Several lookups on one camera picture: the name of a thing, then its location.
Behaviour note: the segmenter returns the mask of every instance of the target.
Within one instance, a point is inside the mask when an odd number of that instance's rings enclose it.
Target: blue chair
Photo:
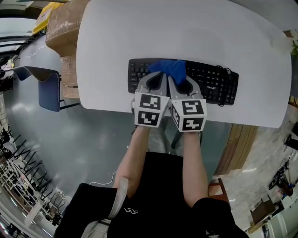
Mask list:
[[[62,109],[79,105],[74,103],[67,106],[60,106],[64,100],[60,100],[61,76],[55,70],[37,68],[31,66],[20,66],[13,69],[17,78],[21,81],[33,75],[38,80],[38,102],[39,106],[59,112]]]

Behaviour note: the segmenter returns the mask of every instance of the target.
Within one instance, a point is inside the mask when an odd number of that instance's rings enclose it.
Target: keyboard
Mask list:
[[[150,73],[148,66],[161,59],[131,59],[128,71],[128,90],[135,93],[142,77]],[[186,62],[186,74],[198,83],[201,94],[207,103],[233,105],[239,75],[220,66],[212,66],[194,61]],[[189,92],[187,81],[178,86],[179,91]]]

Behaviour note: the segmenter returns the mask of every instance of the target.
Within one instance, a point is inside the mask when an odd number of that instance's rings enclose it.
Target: black shirt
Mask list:
[[[203,198],[193,208],[187,206],[182,167],[179,156],[148,152],[136,194],[125,198],[111,221],[108,237],[246,238],[235,225],[228,203]],[[80,184],[54,237],[80,238],[90,222],[107,218],[116,191]]]

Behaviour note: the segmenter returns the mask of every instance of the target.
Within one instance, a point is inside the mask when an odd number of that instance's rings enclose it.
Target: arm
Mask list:
[[[133,197],[139,184],[143,172],[146,151],[148,146],[150,127],[138,126],[132,136],[129,148],[120,163],[114,188],[119,188],[120,177],[125,177],[129,180],[127,196]]]
[[[208,197],[207,173],[202,161],[197,132],[185,132],[183,154],[183,194],[188,206]]]

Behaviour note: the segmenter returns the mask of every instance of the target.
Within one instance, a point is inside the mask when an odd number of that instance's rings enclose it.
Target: person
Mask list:
[[[149,134],[160,131],[138,126],[118,167],[113,188],[81,184],[54,237],[81,237],[87,224],[107,218],[121,177],[125,177],[129,181],[127,196],[111,220],[109,238],[246,238],[236,226],[229,204],[208,197],[199,134],[183,133],[180,157],[152,151],[152,145],[162,143],[150,142]]]

